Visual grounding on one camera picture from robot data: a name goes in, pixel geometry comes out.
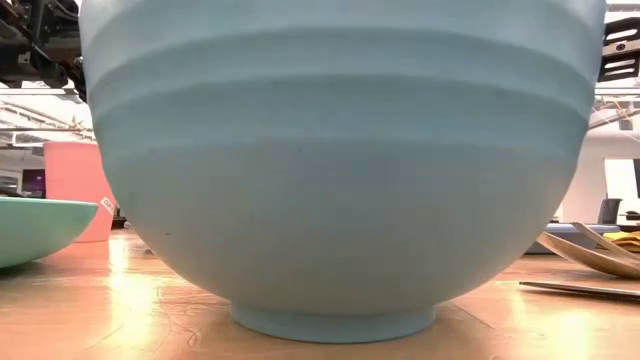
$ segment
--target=light blue bowl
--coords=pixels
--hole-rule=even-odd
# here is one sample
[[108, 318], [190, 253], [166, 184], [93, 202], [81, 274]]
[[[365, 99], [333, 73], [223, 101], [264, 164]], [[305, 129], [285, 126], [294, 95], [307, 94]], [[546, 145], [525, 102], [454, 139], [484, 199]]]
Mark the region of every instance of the light blue bowl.
[[84, 0], [123, 211], [274, 336], [428, 326], [543, 231], [573, 176], [603, 0]]
[[89, 225], [93, 203], [0, 197], [0, 268], [53, 254]]

